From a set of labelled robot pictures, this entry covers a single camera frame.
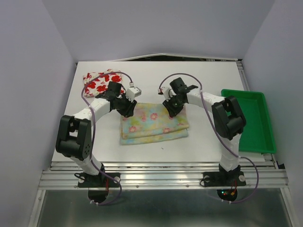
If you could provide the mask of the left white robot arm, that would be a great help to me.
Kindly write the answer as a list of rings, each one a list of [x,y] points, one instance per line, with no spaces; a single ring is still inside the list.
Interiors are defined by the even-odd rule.
[[[122,84],[110,82],[106,91],[95,96],[87,107],[74,115],[64,115],[60,119],[55,149],[58,153],[73,160],[94,186],[105,182],[104,165],[92,154],[96,122],[106,114],[116,110],[128,118],[134,115],[136,97],[142,91],[131,82],[122,93]]]

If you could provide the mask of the red poppy print skirt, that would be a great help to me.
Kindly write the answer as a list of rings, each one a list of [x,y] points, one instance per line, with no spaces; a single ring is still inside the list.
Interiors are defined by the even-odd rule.
[[[111,73],[105,75],[106,73],[114,72],[112,69],[108,69],[104,72],[87,72],[82,76],[83,85],[86,86],[88,82],[92,79],[100,76],[98,79],[91,82],[84,91],[84,97],[95,97],[99,93],[103,93],[107,90],[109,82],[123,83],[123,75],[121,73]]]

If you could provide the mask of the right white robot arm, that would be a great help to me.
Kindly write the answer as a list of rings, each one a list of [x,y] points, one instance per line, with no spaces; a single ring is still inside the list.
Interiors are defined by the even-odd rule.
[[[222,145],[218,180],[229,184],[235,179],[233,170],[239,168],[239,143],[247,124],[240,104],[234,96],[216,96],[202,89],[199,85],[187,86],[182,78],[170,82],[169,87],[159,86],[158,94],[163,95],[164,107],[170,117],[177,116],[185,104],[199,106],[205,110],[213,131]]]

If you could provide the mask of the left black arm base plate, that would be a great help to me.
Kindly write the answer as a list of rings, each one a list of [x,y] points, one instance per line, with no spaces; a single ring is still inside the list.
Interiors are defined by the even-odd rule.
[[[79,188],[118,188],[118,183],[103,176],[89,175],[87,173],[75,173],[74,176],[78,179]]]

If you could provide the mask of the pastel floral skirt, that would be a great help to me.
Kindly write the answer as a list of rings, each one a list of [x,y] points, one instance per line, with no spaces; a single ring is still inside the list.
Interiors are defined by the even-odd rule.
[[[121,117],[120,144],[139,145],[188,136],[189,123],[186,109],[170,117],[162,104],[137,103],[134,115]]]

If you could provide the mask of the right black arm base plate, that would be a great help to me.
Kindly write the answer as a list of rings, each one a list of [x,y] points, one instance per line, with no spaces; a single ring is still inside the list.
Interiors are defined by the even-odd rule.
[[[232,186],[246,186],[246,181],[240,179],[244,176],[243,172],[229,174],[226,172],[203,172],[203,178],[200,180],[202,187],[232,187]]]

